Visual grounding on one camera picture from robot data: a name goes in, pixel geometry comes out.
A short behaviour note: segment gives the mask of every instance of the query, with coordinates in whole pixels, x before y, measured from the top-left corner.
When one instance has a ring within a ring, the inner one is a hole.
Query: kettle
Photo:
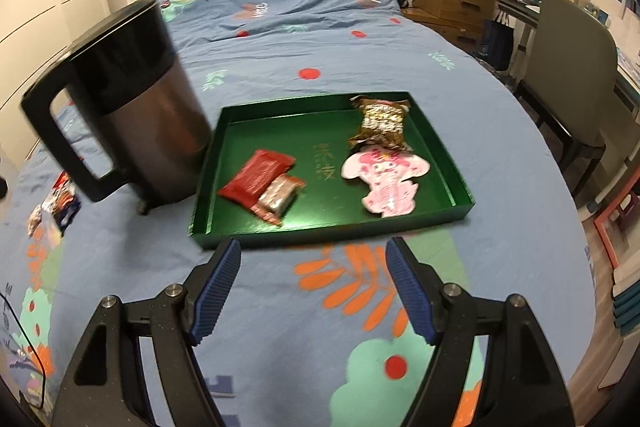
[[[50,112],[66,89],[113,169],[96,177]],[[148,208],[196,191],[211,129],[158,4],[140,0],[74,41],[22,97],[44,145],[92,201],[131,184]]]

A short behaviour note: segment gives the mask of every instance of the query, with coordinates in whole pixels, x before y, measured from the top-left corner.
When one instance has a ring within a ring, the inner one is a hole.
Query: black cable
[[[40,364],[40,368],[42,370],[42,395],[40,396],[40,405],[38,407],[36,406],[34,407],[36,407],[36,409],[42,410],[44,408],[44,386],[47,382],[47,374],[44,371],[44,365],[42,364],[42,360],[40,360],[40,357],[38,356],[38,352],[36,351],[35,347],[33,347],[33,344],[31,344],[31,341],[29,340],[27,333],[25,333],[24,328],[22,327],[22,324],[20,324],[20,320],[18,320],[18,317],[15,315],[14,309],[11,308],[11,303],[8,301],[8,299],[4,295],[2,295],[2,293],[0,293],[0,297],[2,297],[6,305],[9,307],[9,311],[11,311],[11,314],[14,316],[14,319],[18,323],[18,327],[20,328],[20,331],[24,335],[24,338],[27,339],[27,342],[29,343],[29,347],[31,347],[31,350],[33,351],[34,355],[36,356],[36,359],[38,359],[38,363]]]

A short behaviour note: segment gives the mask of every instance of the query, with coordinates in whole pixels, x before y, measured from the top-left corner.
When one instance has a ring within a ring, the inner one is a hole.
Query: desk leg
[[[529,42],[529,36],[531,35],[531,26],[524,25],[522,36],[520,37],[520,43],[516,50],[516,55],[513,58],[513,65],[511,66],[511,76],[515,80],[515,86],[518,87],[520,81],[524,78],[526,73],[527,62],[527,43]]]

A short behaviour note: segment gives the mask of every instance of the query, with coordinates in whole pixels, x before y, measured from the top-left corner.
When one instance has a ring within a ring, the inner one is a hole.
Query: blue bedsheet
[[[586,240],[542,136],[494,77],[402,17],[395,0],[159,1],[212,125],[221,107],[236,103],[410,91],[477,203],[462,222],[404,237],[420,261],[474,295],[525,295],[568,380],[594,323]],[[75,108],[59,120],[85,161],[106,172],[109,162]],[[59,171],[40,148],[0,227],[0,289],[46,362],[48,410],[102,296],[149,298],[208,255],[186,233],[194,198],[143,217],[129,187],[100,203],[81,196],[62,241],[44,226],[27,238],[28,216]],[[400,424],[431,349],[406,323],[382,260],[385,239],[244,253],[216,330],[196,349],[228,427]],[[0,371],[36,400],[36,364],[5,316]],[[143,347],[156,421],[171,425],[153,354]],[[472,414],[481,371],[477,348],[457,425]]]

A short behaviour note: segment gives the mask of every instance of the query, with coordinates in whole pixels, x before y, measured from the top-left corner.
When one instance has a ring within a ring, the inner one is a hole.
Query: candy wrapper
[[[382,217],[402,216],[413,212],[418,190],[418,185],[408,179],[424,176],[429,169],[429,163],[420,156],[374,145],[349,156],[342,165],[342,177],[359,177],[369,185],[370,193],[362,198],[369,212]]]
[[[404,141],[404,117],[409,112],[408,100],[389,102],[360,95],[351,99],[362,112],[360,132],[349,139],[349,147],[359,150],[364,145],[381,145],[387,149],[411,152]]]
[[[305,185],[298,178],[284,175],[294,162],[292,156],[258,149],[218,194],[241,204],[267,223],[280,226],[283,211],[295,192]]]
[[[74,217],[80,210],[80,200],[76,194],[76,186],[66,172],[62,172],[53,184],[51,191],[42,204],[36,206],[27,222],[27,234],[33,235],[42,221],[42,213],[50,214],[60,232],[65,233]]]

